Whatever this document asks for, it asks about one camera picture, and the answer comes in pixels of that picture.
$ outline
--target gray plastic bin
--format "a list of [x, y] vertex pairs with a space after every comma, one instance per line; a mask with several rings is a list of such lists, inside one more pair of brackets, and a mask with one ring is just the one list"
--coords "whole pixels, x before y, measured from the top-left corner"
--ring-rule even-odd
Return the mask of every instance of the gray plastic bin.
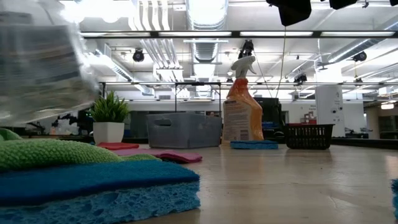
[[220, 145], [221, 118], [192, 113], [147, 115], [150, 147], [190, 149]]

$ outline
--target bottle label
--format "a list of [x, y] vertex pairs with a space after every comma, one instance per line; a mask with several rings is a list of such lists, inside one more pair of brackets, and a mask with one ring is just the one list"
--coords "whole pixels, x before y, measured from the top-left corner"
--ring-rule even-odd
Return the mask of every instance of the bottle label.
[[229, 100], [224, 102], [223, 139], [227, 141], [251, 141], [251, 107], [243, 102]]

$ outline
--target plastic bottle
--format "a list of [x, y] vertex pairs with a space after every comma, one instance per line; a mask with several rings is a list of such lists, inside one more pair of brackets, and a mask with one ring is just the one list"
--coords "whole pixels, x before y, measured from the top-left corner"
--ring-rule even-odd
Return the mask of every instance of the plastic bottle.
[[248, 56], [239, 59], [231, 67], [236, 71], [236, 80], [224, 102], [223, 145], [229, 144], [230, 141], [264, 140], [261, 126], [262, 108], [249, 94], [246, 78], [248, 70], [256, 74], [252, 68], [255, 61], [254, 56]]

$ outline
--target green plant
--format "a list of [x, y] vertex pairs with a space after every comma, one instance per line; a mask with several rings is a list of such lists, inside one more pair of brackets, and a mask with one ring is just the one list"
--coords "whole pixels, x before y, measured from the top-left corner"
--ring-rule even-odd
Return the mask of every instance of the green plant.
[[128, 114], [127, 103], [124, 102], [124, 99], [120, 100], [118, 96], [115, 96], [114, 91], [111, 91], [106, 99], [97, 99], [91, 110], [95, 122], [122, 123]]

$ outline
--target white pot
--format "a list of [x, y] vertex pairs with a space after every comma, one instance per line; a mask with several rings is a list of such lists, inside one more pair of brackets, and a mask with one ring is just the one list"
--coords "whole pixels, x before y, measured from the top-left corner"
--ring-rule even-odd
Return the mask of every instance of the white pot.
[[93, 134], [95, 144], [121, 142], [124, 134], [124, 123], [94, 122]]

